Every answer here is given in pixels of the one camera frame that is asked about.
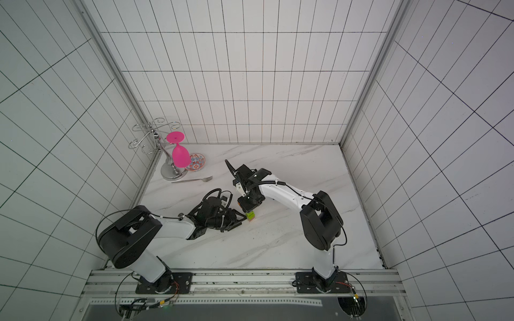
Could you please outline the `long green lego brick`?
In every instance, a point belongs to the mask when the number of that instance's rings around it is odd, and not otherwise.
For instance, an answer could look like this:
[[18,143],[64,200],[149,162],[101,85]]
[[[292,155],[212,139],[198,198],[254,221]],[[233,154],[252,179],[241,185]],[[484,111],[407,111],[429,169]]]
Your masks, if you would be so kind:
[[248,221],[252,221],[252,220],[254,220],[254,218],[255,218],[255,212],[254,212],[254,211],[251,211],[250,213],[247,213],[247,214],[246,214],[246,218],[247,218],[247,220],[248,220]]

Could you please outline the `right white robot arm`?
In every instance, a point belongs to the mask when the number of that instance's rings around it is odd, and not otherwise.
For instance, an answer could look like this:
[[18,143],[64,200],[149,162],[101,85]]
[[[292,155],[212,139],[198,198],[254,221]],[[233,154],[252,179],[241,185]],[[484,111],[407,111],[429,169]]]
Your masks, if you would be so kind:
[[264,168],[234,168],[228,160],[225,163],[241,194],[238,204],[243,212],[249,214],[266,199],[273,199],[298,214],[304,236],[314,248],[332,255],[331,246],[343,231],[343,220],[326,192],[297,189]]

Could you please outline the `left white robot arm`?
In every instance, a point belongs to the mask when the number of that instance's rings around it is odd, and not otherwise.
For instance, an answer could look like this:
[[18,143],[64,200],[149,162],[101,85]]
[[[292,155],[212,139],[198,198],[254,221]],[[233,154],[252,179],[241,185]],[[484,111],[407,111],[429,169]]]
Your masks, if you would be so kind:
[[129,268],[139,275],[144,291],[167,294],[175,290],[171,269],[148,247],[160,232],[171,238],[198,239],[207,230],[231,231],[247,220],[247,215],[229,208],[231,198],[206,197],[189,213],[164,217],[144,205],[127,211],[102,231],[95,231],[97,245],[116,269]]

